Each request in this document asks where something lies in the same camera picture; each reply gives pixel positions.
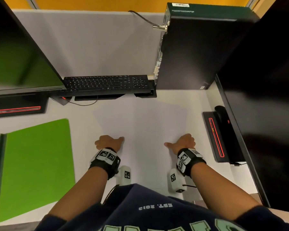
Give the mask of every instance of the green mat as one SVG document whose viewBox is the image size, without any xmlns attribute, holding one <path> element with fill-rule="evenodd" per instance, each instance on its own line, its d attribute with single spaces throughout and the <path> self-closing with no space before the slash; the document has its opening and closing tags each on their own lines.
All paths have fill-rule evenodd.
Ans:
<svg viewBox="0 0 289 231">
<path fill-rule="evenodd" d="M 9 133 L 0 222 L 58 201 L 75 184 L 67 119 Z"/>
</svg>

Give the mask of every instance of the metal connector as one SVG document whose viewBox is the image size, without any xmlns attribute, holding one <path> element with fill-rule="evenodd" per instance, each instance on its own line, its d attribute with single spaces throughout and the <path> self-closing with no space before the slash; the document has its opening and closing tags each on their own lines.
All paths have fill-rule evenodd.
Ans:
<svg viewBox="0 0 289 231">
<path fill-rule="evenodd" d="M 165 26 L 165 25 L 163 25 L 163 26 L 161 26 L 161 25 L 158 25 L 158 26 L 153 26 L 153 29 L 156 29 L 156 30 L 161 30 L 161 31 L 164 31 L 164 32 L 166 32 L 166 31 L 167 31 L 167 29 L 168 29 L 168 26 Z"/>
</svg>

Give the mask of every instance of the red light strip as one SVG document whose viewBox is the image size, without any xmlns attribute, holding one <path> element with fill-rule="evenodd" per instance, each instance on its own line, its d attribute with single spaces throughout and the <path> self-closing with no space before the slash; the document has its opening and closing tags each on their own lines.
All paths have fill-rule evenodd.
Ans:
<svg viewBox="0 0 289 231">
<path fill-rule="evenodd" d="M 212 121 L 213 126 L 214 126 L 214 128 L 213 128 L 213 126 L 212 126 L 212 124 L 211 124 L 211 122 L 210 122 L 210 125 L 211 125 L 211 128 L 212 128 L 212 132 L 213 132 L 213 129 L 214 129 L 214 130 L 215 130 L 216 137 L 217 137 L 217 139 L 218 139 L 218 141 L 219 141 L 219 146 L 220 146 L 221 151 L 222 151 L 222 152 L 220 152 L 220 151 L 219 151 L 219 148 L 217 147 L 217 149 L 218 149 L 218 151 L 219 151 L 219 156 L 220 156 L 220 157 L 225 157 L 224 151 L 223 151 L 223 148 L 222 148 L 222 145 L 221 145 L 221 142 L 220 142 L 220 140 L 219 140 L 219 135 L 217 134 L 217 131 L 216 131 L 216 128 L 215 128 L 215 124 L 214 124 L 213 118 L 209 118 L 209 121 L 210 121 L 210 120 Z M 214 132 L 213 132 L 216 145 L 218 145 L 218 143 L 217 143 L 217 141 L 216 141 L 216 138 L 215 138 L 215 134 L 214 134 Z"/>
<path fill-rule="evenodd" d="M 16 113 L 16 112 L 26 112 L 26 111 L 35 111 L 35 110 L 40 110 L 40 109 L 41 109 L 41 106 L 15 108 L 15 109 L 0 109 L 0 114 Z"/>
</svg>

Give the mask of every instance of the computer monitor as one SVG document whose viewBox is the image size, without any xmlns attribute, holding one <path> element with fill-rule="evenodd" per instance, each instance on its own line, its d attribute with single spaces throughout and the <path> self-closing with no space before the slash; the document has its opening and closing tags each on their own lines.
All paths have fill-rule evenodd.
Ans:
<svg viewBox="0 0 289 231">
<path fill-rule="evenodd" d="M 0 0 L 0 95 L 65 89 L 62 78 Z"/>
</svg>

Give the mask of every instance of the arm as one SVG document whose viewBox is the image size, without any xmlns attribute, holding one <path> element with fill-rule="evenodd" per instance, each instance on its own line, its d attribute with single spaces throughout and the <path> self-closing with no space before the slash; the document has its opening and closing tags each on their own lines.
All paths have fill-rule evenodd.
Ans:
<svg viewBox="0 0 289 231">
<path fill-rule="evenodd" d="M 113 139 L 110 136 L 100 136 L 95 145 L 98 150 L 111 147 L 115 152 L 118 152 L 123 141 L 123 137 Z M 107 179 L 108 174 L 104 169 L 100 167 L 90 168 L 48 214 L 69 221 L 93 204 L 100 203 Z"/>
<path fill-rule="evenodd" d="M 194 138 L 183 135 L 176 143 L 165 143 L 175 155 L 182 148 L 194 148 Z M 205 163 L 192 167 L 191 178 L 209 209 L 228 220 L 235 220 L 260 204 L 240 187 L 217 173 Z"/>
</svg>

